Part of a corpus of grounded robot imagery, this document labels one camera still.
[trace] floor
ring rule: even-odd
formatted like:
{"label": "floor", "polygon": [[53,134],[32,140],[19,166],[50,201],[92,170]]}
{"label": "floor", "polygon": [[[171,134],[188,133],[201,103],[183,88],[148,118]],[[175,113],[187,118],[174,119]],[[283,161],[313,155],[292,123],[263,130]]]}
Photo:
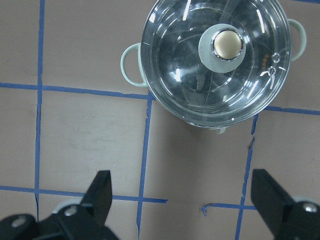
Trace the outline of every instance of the floor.
{"label": "floor", "polygon": [[[43,220],[111,170],[106,224],[122,240],[273,239],[250,200],[253,169],[320,202],[320,4],[280,2],[306,52],[270,106],[217,135],[122,77],[154,0],[0,0],[0,219]],[[134,54],[127,69],[139,78]]]}

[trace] pot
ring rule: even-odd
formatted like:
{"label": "pot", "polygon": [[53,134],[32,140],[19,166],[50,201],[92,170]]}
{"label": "pot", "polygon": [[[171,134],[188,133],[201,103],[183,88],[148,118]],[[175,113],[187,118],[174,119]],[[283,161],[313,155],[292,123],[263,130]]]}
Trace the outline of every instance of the pot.
{"label": "pot", "polygon": [[[300,35],[294,56],[290,26]],[[276,97],[306,45],[303,26],[276,0],[159,0],[121,72],[175,116],[223,133]],[[134,50],[142,83],[126,73]]]}

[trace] pot body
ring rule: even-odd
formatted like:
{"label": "pot body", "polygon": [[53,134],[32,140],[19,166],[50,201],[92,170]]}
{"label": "pot body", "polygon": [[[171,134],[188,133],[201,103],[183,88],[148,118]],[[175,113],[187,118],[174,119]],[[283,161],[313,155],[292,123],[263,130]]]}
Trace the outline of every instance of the pot body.
{"label": "pot body", "polygon": [[[147,18],[141,43],[122,55],[121,70],[131,84],[149,87],[172,114],[223,132],[262,111],[282,88],[292,60],[290,25],[301,38],[294,60],[306,47],[306,34],[276,0],[160,0]],[[226,30],[242,41],[234,59],[216,57],[212,49],[214,37]],[[125,57],[133,49],[143,83],[125,73]]]}

